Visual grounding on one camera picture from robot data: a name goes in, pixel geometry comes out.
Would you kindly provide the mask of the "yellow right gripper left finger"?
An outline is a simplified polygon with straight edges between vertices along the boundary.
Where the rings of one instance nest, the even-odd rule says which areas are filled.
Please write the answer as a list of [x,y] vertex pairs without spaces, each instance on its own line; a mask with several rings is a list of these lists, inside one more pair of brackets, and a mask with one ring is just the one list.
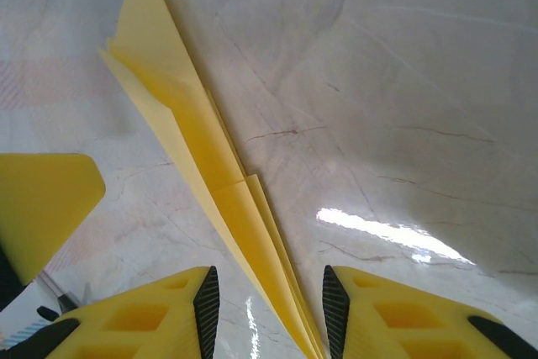
[[61,315],[3,358],[211,358],[216,267],[194,267]]

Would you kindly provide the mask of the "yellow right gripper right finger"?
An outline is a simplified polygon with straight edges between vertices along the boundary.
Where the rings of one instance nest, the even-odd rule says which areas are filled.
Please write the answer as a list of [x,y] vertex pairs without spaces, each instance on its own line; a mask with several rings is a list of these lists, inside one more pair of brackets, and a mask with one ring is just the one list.
[[537,356],[487,312],[352,267],[325,267],[322,304],[333,358]]

